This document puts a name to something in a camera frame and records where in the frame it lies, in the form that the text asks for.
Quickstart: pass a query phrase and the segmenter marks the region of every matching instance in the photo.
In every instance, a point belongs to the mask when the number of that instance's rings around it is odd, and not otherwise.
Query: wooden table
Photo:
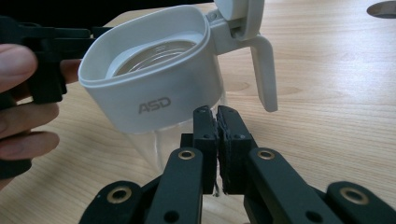
[[[221,55],[229,106],[261,147],[279,151],[326,190],[347,180],[396,207],[396,20],[366,13],[374,0],[267,0],[261,32],[273,44],[279,110],[257,96],[249,49]],[[208,11],[215,6],[199,6]],[[152,10],[127,12],[109,26]],[[145,185],[155,172],[78,84],[50,154],[0,192],[0,223],[78,223],[94,195],[118,180]],[[240,196],[205,196],[203,223],[248,223]]]

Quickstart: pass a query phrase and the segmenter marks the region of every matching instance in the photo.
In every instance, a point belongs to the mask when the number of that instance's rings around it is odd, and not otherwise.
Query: asd logo
[[[147,102],[145,104],[141,104],[139,106],[139,114],[158,110],[158,109],[167,107],[170,104],[172,104],[172,102],[171,102],[171,99],[169,99],[168,97],[163,97],[158,100],[149,101],[149,102]]]

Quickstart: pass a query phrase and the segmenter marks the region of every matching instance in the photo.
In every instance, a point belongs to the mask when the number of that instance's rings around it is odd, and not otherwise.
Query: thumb
[[[0,92],[21,84],[37,69],[37,60],[31,50],[13,44],[0,45]]]

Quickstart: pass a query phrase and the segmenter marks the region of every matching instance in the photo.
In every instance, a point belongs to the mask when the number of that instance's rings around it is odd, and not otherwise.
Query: black tool
[[[147,185],[112,183],[94,197],[79,224],[201,223],[203,194],[216,189],[216,158],[226,194],[244,195],[253,223],[395,223],[396,212],[370,190],[350,182],[324,193],[304,182],[275,150],[258,147],[239,113],[219,106],[193,112],[193,133],[164,172]]]
[[[35,73],[27,80],[36,104],[61,102],[67,93],[60,62],[81,59],[96,37],[111,28],[88,29],[42,27],[39,24],[14,21],[0,15],[0,44],[18,44],[31,49],[38,60]],[[0,93],[0,110],[15,106],[9,91]],[[20,175],[30,169],[30,160],[1,161],[0,179]]]

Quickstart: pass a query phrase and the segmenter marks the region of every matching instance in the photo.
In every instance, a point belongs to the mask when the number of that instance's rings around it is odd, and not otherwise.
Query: human hand
[[[61,62],[66,83],[78,80],[79,60]],[[15,101],[29,96],[26,83],[37,69],[37,59],[24,46],[0,45],[0,92],[10,91]],[[49,132],[31,132],[59,114],[57,104],[17,105],[0,111],[0,160],[15,161],[44,155],[59,144],[59,136]],[[12,178],[0,180],[0,189]]]

